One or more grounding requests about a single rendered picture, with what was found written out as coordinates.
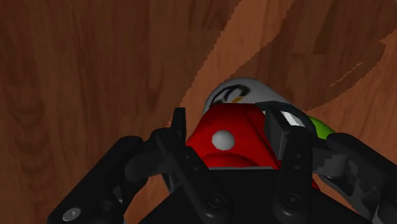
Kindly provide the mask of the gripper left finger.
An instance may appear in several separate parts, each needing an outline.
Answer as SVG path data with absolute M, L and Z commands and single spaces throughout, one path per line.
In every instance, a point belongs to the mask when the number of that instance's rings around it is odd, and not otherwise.
M 147 141 L 125 136 L 102 156 L 48 215 L 46 224 L 124 224 L 124 214 L 150 176 L 176 177 L 189 205 L 176 197 L 139 224 L 230 224 L 230 201 L 195 150 L 185 144 L 186 115 L 176 108 L 169 128 Z

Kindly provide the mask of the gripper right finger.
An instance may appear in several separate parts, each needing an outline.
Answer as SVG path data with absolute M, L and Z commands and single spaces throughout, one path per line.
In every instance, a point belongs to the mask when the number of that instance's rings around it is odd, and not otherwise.
M 397 165 L 352 135 L 317 137 L 266 110 L 265 134 L 281 168 L 266 224 L 397 224 Z

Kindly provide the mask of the red and white toy figure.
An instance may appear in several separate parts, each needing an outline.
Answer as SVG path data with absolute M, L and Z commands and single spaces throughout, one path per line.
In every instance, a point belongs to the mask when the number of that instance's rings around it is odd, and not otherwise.
M 296 108 L 270 87 L 252 78 L 218 85 L 204 104 L 202 118 L 187 139 L 210 169 L 275 169 L 281 160 L 264 133 L 265 105 L 278 103 L 289 124 L 307 127 L 324 140 L 333 133 L 322 121 Z

